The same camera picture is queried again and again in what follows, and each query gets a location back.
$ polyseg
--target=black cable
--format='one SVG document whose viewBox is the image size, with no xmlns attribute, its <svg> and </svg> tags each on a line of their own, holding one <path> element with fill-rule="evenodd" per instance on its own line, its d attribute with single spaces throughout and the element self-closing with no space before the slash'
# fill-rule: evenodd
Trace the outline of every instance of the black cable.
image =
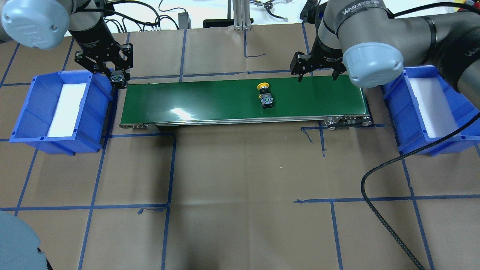
<svg viewBox="0 0 480 270">
<path fill-rule="evenodd" d="M 396 18 L 398 16 L 402 16 L 402 15 L 417 12 L 417 11 L 427 10 L 427 9 L 431 9 L 431 8 L 438 8 L 438 7 L 463 8 L 463 9 L 466 9 L 468 11 L 471 11 L 471 12 L 474 12 L 474 13 L 480 15 L 480 10 L 477 9 L 476 7 L 474 7 L 474 6 L 470 6 L 470 5 L 467 5 L 467 4 L 453 3 L 453 2 L 440 2 L 440 3 L 433 3 L 433 4 L 429 4 L 429 5 L 419 6 L 417 8 L 413 8 L 413 9 L 409 9 L 409 10 L 405 10 L 405 11 L 402 11 L 402 12 L 395 13 L 395 14 L 392 15 L 392 18 Z"/>
<path fill-rule="evenodd" d="M 125 31 L 127 32 L 127 26 L 125 25 L 125 19 L 126 18 L 122 18 L 121 22 L 123 24 L 123 28 L 125 28 Z M 140 30 L 142 29 L 142 27 L 138 23 L 135 23 L 135 24 L 138 26 L 138 28 L 140 28 Z"/>
<path fill-rule="evenodd" d="M 161 11 L 161 12 L 169 12 L 169 11 L 176 10 L 176 9 L 181 9 L 181 10 L 183 10 L 183 12 L 187 12 L 186 9 L 180 8 L 180 7 L 179 7 L 179 8 L 169 9 L 169 10 L 161 10 L 161 9 L 160 9 L 160 5 L 162 4 L 162 2 L 163 2 L 163 0 L 160 0 L 160 3 L 158 4 L 158 10 Z"/>
<path fill-rule="evenodd" d="M 275 14 L 273 14 L 269 9 L 265 8 L 265 10 L 267 11 L 268 14 L 270 14 L 270 16 L 274 17 L 274 18 L 277 18 L 277 19 L 285 19 L 284 17 L 281 17 L 281 16 L 277 16 Z"/>
<path fill-rule="evenodd" d="M 119 33 L 124 33 L 123 31 L 120 31 L 120 27 L 113 21 L 113 20 L 105 20 L 105 23 L 108 24 L 112 22 L 116 27 Z"/>
<path fill-rule="evenodd" d="M 116 11 L 113 11 L 113 10 L 106 10 L 106 9 L 80 9 L 80 10 L 77 10 L 77 12 L 103 12 L 103 13 L 112 13 L 112 14 L 115 14 L 115 15 L 118 15 L 120 17 L 123 17 L 123 18 L 126 18 L 126 19 L 129 19 L 131 20 L 132 22 L 135 22 L 135 23 L 138 23 L 138 24 L 141 24 L 141 25 L 146 25 L 146 26 L 154 26 L 154 25 L 157 25 L 158 23 L 151 23 L 151 22 L 142 22 L 142 21 L 139 21 L 139 20 L 136 20 L 136 19 L 133 19 L 132 17 L 129 17 L 125 14 L 122 14 L 120 12 L 116 12 Z"/>
<path fill-rule="evenodd" d="M 114 4 L 125 4 L 125 3 L 134 3 L 134 4 L 143 5 L 143 6 L 147 7 L 147 8 L 149 8 L 149 9 L 151 9 L 151 10 L 155 13 L 156 18 L 160 19 L 160 18 L 159 18 L 160 16 L 158 15 L 158 12 L 156 12 L 156 9 L 155 9 L 155 8 L 153 8 L 153 7 L 152 7 L 151 5 L 149 5 L 149 4 L 145 4 L 145 3 L 140 2 L 140 1 L 137 1 L 137 0 L 120 0 L 120 1 L 115 2 Z"/>
<path fill-rule="evenodd" d="M 123 26 L 121 25 L 121 23 L 120 23 L 118 20 L 116 20 L 116 19 L 106 19 L 105 22 L 113 22 L 115 25 L 118 24 L 118 27 L 117 27 L 117 28 L 120 28 L 120 30 L 121 30 L 123 33 L 125 33 L 125 30 L 127 29 L 126 27 L 123 27 Z"/>
<path fill-rule="evenodd" d="M 373 169 L 371 169 L 370 171 L 368 171 L 362 178 L 361 180 L 361 184 L 360 184 L 360 190 L 361 190 L 361 194 L 363 196 L 363 198 L 365 199 L 365 201 L 367 202 L 368 206 L 370 207 L 370 209 L 374 212 L 375 216 L 377 216 L 377 218 L 380 220 L 380 222 L 383 224 L 383 226 L 385 226 L 385 228 L 388 230 L 388 232 L 395 238 L 395 240 L 397 241 L 397 243 L 402 247 L 402 249 L 405 251 L 405 253 L 408 255 L 408 257 L 410 257 L 410 259 L 413 261 L 413 263 L 415 263 L 415 265 L 421 269 L 421 270 L 424 270 L 425 268 L 420 264 L 420 262 L 418 262 L 418 260 L 415 258 L 415 256 L 412 254 L 412 252 L 408 249 L 408 247 L 405 245 L 405 243 L 403 243 L 403 241 L 400 239 L 400 237 L 398 236 L 398 234 L 395 233 L 395 231 L 392 229 L 392 227 L 390 227 L 390 225 L 388 225 L 387 221 L 380 215 L 380 213 L 378 212 L 378 210 L 375 208 L 375 206 L 373 206 L 372 202 L 370 201 L 370 199 L 368 198 L 367 194 L 365 193 L 365 181 L 367 180 L 367 177 L 369 177 L 372 173 L 378 171 L 379 169 L 383 168 L 383 167 L 386 167 L 390 164 L 393 164 L 397 161 L 400 161 L 400 160 L 403 160 L 405 159 L 406 157 L 409 157 L 411 155 L 414 155 L 414 154 L 417 154 L 419 152 L 422 152 L 426 149 L 429 149 L 437 144 L 440 144 L 450 138 L 452 138 L 453 136 L 459 134 L 460 132 L 462 132 L 463 130 L 465 130 L 466 128 L 468 128 L 470 125 L 472 125 L 476 120 L 478 120 L 480 118 L 480 113 L 478 113 L 475 117 L 473 117 L 470 121 L 468 121 L 468 123 L 466 123 L 465 125 L 463 125 L 462 127 L 460 127 L 459 129 L 455 130 L 454 132 L 450 133 L 449 135 L 433 142 L 433 143 L 430 143 L 424 147 L 420 147 L 418 148 L 417 150 L 414 150 L 414 151 L 411 151 L 407 154 L 404 154 L 404 155 L 401 155 L 400 157 L 398 158 L 395 158 L 395 159 L 392 159 L 392 160 L 389 160 Z"/>
<path fill-rule="evenodd" d="M 179 25 L 172 19 L 172 17 L 170 17 L 170 16 L 168 16 L 168 15 L 161 15 L 160 17 L 162 17 L 162 18 L 160 18 L 160 19 L 158 20 L 158 26 L 160 26 L 160 21 L 161 21 L 161 20 L 163 20 L 163 19 L 168 19 L 168 20 L 170 20 L 170 21 L 172 21 L 172 22 L 174 23 L 174 25 L 175 25 L 175 27 L 177 28 L 177 30 L 180 29 L 180 28 L 179 28 Z"/>
<path fill-rule="evenodd" d="M 405 15 L 405 14 L 409 14 L 409 13 L 413 13 L 413 12 L 417 12 L 417 11 L 422 11 L 422 10 L 426 10 L 426 9 L 430 9 L 430 8 L 435 8 L 435 7 L 455 7 L 455 8 L 463 8 L 463 9 L 466 9 L 466 10 L 469 10 L 471 12 L 474 12 L 478 15 L 480 15 L 480 10 L 477 9 L 476 7 L 474 6 L 470 6 L 470 5 L 467 5 L 467 4 L 460 4 L 460 3 L 452 3 L 452 2 L 440 2 L 440 3 L 434 3 L 434 4 L 429 4 L 429 5 L 424 5 L 424 6 L 420 6 L 420 7 L 417 7 L 417 8 L 413 8 L 413 9 L 409 9 L 409 10 L 405 10 L 405 11 L 402 11 L 402 12 L 398 12 L 398 13 L 395 13 L 395 14 L 392 14 L 391 15 L 391 18 L 395 18 L 395 17 L 398 17 L 398 16 L 402 16 L 402 15 Z M 405 245 L 405 243 L 402 241 L 402 239 L 400 239 L 400 237 L 398 236 L 398 234 L 396 234 L 396 232 L 392 229 L 392 227 L 390 227 L 390 225 L 387 223 L 387 221 L 385 220 L 385 218 L 378 212 L 377 208 L 375 208 L 375 206 L 373 205 L 373 203 L 370 201 L 370 199 L 368 198 L 367 194 L 365 193 L 365 181 L 367 180 L 367 178 L 374 172 L 378 171 L 379 169 L 383 168 L 383 167 L 386 167 L 390 164 L 393 164 L 397 161 L 400 161 L 400 160 L 403 160 L 411 155 L 414 155 L 414 154 L 417 154 L 417 153 L 420 153 L 426 149 L 429 149 L 435 145 L 438 145 L 450 138 L 452 138 L 453 136 L 459 134 L 460 132 L 462 132 L 463 130 L 465 130 L 466 128 L 468 128 L 470 125 L 472 125 L 476 120 L 478 120 L 480 118 L 480 113 L 478 113 L 475 117 L 473 117 L 468 123 L 466 123 L 465 125 L 463 125 L 462 127 L 460 127 L 459 129 L 455 130 L 454 132 L 450 133 L 449 135 L 433 142 L 433 143 L 430 143 L 426 146 L 423 146 L 423 147 L 420 147 L 418 148 L 417 150 L 414 150 L 414 151 L 411 151 L 407 154 L 404 154 L 404 155 L 401 155 L 395 159 L 392 159 L 392 160 L 389 160 L 373 169 L 371 169 L 370 171 L 368 171 L 363 177 L 362 177 L 362 180 L 361 180 L 361 184 L 360 184 L 360 191 L 361 191 L 361 194 L 363 196 L 363 198 L 365 199 L 365 201 L 367 202 L 368 206 L 370 207 L 370 209 L 373 211 L 373 213 L 375 214 L 375 216 L 380 220 L 380 222 L 382 223 L 382 225 L 388 230 L 388 232 L 393 236 L 393 238 L 396 240 L 396 242 L 400 245 L 400 247 L 403 249 L 403 251 L 405 251 L 405 253 L 408 255 L 408 257 L 412 260 L 412 262 L 415 264 L 415 266 L 417 266 L 418 269 L 420 270 L 425 270 L 425 268 L 423 267 L 423 265 L 417 260 L 417 258 L 413 255 L 413 253 L 410 251 L 410 249 Z"/>
</svg>

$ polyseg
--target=green conveyor belt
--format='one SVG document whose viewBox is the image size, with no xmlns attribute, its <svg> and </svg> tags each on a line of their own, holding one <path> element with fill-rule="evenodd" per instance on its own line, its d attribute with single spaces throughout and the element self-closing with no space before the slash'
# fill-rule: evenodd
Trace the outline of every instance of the green conveyor belt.
<svg viewBox="0 0 480 270">
<path fill-rule="evenodd" d="M 257 85 L 268 82 L 274 107 L 262 109 Z M 129 85 L 120 126 L 257 123 L 368 115 L 362 89 L 348 76 Z"/>
</svg>

